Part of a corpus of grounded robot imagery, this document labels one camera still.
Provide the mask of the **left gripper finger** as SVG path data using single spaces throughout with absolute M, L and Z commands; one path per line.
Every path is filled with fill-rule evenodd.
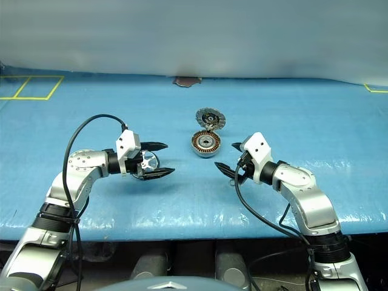
M 173 173 L 174 171 L 175 169 L 168 168 L 168 167 L 157 168 L 150 172 L 144 172 L 141 176 L 141 179 L 143 180 L 159 179 Z
M 141 143 L 141 150 L 142 151 L 148 151 L 148 152 L 155 152 L 162 149 L 166 149 L 168 147 L 167 144 L 164 144 L 162 142 L 142 142 Z

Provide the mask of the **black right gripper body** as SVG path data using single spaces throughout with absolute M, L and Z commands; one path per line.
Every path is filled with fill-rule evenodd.
M 242 185 L 247 179 L 253 180 L 255 165 L 253 164 L 253 158 L 248 151 L 243 151 L 237 162 L 237 168 L 235 174 L 237 176 L 237 182 Z

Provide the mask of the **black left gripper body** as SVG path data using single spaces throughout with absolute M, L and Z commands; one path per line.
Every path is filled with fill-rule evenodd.
M 151 151 L 141 150 L 133 159 L 125 162 L 127 173 L 136 179 L 152 179 L 155 170 L 159 168 L 159 159 Z

